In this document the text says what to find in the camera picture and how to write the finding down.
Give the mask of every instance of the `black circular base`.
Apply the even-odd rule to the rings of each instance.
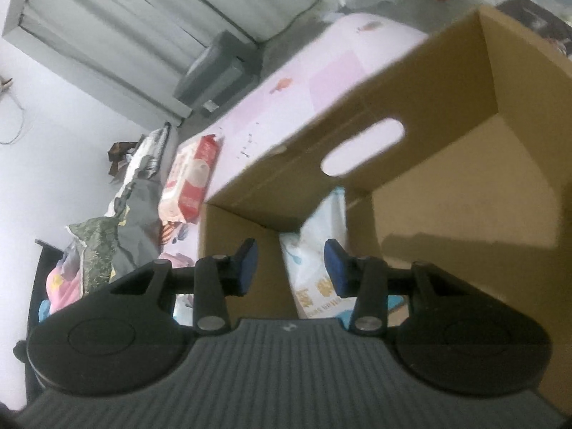
[[[145,387],[184,352],[181,328],[145,295],[95,292],[47,318],[28,340],[30,363],[44,385],[86,396]]]
[[[442,297],[399,328],[399,356],[441,389],[499,396],[538,385],[550,339],[534,321],[485,297]]]

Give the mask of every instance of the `cable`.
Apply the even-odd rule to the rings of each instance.
[[[24,117],[24,110],[25,109],[20,104],[18,99],[12,94],[12,92],[10,90],[4,91],[4,92],[2,92],[2,94],[7,94],[22,113],[22,123],[20,124],[20,128],[18,129],[18,133],[16,134],[16,136],[12,140],[10,140],[9,142],[0,141],[0,145],[13,145],[20,138],[20,136],[22,135],[22,130],[24,129],[24,123],[26,121],[26,118]]]

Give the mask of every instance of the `cardboard box flap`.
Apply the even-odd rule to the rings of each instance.
[[[204,204],[200,237],[201,258],[234,253],[247,238],[252,237],[258,243],[258,268],[248,294],[241,298],[227,297],[233,323],[241,317],[298,318],[276,232]]]
[[[560,192],[572,181],[572,63],[493,8],[480,18],[499,112]]]
[[[354,89],[211,199],[211,204],[279,231],[296,230],[336,185],[367,194],[497,112],[477,13]],[[321,170],[325,156],[372,124],[395,118],[404,139],[348,176]]]

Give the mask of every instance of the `metal screw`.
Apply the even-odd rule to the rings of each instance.
[[[218,316],[205,316],[198,320],[197,325],[203,331],[218,331],[225,326],[224,319]]]
[[[361,318],[356,319],[355,325],[356,328],[362,332],[374,332],[381,329],[383,321],[374,316],[362,316]]]

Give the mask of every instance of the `cardboard box handle hole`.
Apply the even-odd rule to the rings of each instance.
[[[385,118],[329,152],[321,162],[324,174],[344,177],[371,158],[381,155],[405,136],[405,128],[394,118]]]

